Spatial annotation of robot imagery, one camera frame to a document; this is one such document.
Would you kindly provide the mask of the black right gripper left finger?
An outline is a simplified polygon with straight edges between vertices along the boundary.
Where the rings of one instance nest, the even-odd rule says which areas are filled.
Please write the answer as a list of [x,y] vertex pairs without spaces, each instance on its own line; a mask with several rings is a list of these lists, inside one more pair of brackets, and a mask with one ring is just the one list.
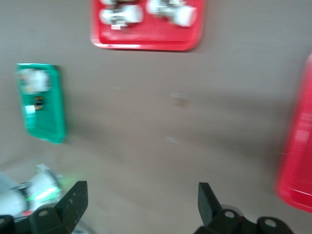
[[54,207],[40,207],[30,216],[15,221],[0,216],[2,234],[71,234],[88,207],[88,186],[78,181]]

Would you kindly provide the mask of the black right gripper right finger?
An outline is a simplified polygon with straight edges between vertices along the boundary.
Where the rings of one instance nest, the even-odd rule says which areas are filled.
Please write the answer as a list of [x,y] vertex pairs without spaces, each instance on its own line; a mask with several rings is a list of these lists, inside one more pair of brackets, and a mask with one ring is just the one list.
[[291,234],[293,231],[282,220],[263,216],[256,223],[233,209],[221,206],[209,183],[199,183],[197,206],[203,226],[196,234]]

